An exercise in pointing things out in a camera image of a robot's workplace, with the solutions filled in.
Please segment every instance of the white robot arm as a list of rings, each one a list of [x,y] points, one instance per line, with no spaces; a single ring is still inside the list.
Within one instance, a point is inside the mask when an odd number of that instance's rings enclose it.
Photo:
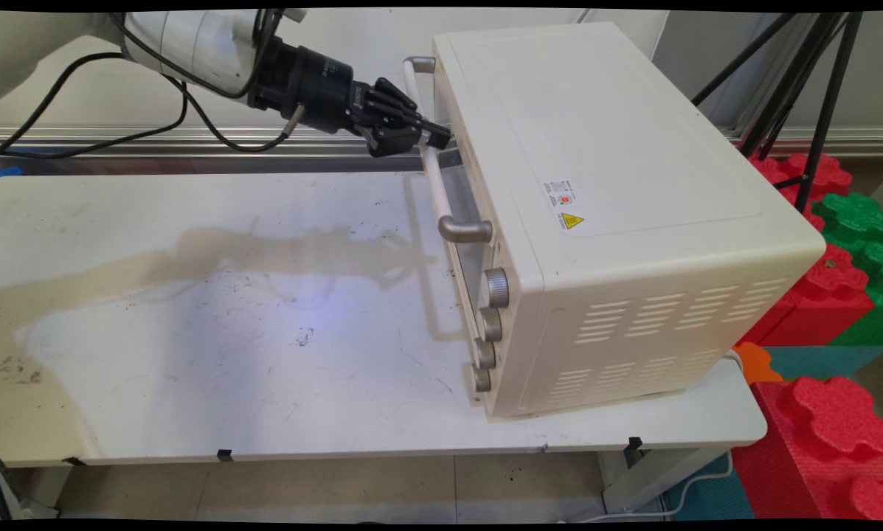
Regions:
[[[26,80],[38,61],[83,35],[118,44],[124,58],[253,108],[320,131],[367,139],[373,157],[404,153],[419,142],[444,148],[451,131],[422,120],[415,102],[381,77],[353,80],[353,67],[274,36],[280,17],[305,10],[10,13],[0,33],[24,28],[24,39],[0,38],[0,97]]]

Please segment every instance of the toaster oven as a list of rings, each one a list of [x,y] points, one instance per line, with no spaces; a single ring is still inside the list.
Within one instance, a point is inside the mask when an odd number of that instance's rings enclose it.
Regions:
[[[693,386],[825,241],[611,23],[434,37],[421,156],[472,339],[510,417]]]

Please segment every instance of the product label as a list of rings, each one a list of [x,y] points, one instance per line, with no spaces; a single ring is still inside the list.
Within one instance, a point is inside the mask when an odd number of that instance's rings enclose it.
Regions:
[[[575,188],[569,179],[566,179],[566,181],[543,182],[543,190],[546,191],[550,207],[552,207],[553,214],[555,214],[556,220],[563,231],[569,231],[574,226],[585,221],[585,219],[574,214],[576,202],[579,201],[579,198],[576,198]]]

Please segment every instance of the oven handle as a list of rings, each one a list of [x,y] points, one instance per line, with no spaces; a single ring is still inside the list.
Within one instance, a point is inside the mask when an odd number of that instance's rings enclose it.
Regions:
[[[402,64],[405,77],[405,91],[408,97],[421,108],[421,97],[418,95],[418,82],[415,81],[415,72],[420,74],[434,74],[434,58],[410,57]],[[479,223],[462,223],[454,220],[451,215],[451,203],[448,201],[448,192],[445,191],[444,182],[441,181],[441,168],[438,166],[437,148],[428,145],[418,145],[421,154],[421,162],[428,175],[428,183],[432,189],[432,201],[434,213],[438,216],[438,232],[448,242],[464,244],[472,242],[489,242],[493,237],[494,226],[489,221]]]

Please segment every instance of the white table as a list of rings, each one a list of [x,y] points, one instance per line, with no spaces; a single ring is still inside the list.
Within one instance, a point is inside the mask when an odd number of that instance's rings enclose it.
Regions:
[[[681,394],[488,420],[458,303],[421,174],[0,178],[0,456],[607,451],[629,437],[715,456],[765,434],[729,360]]]

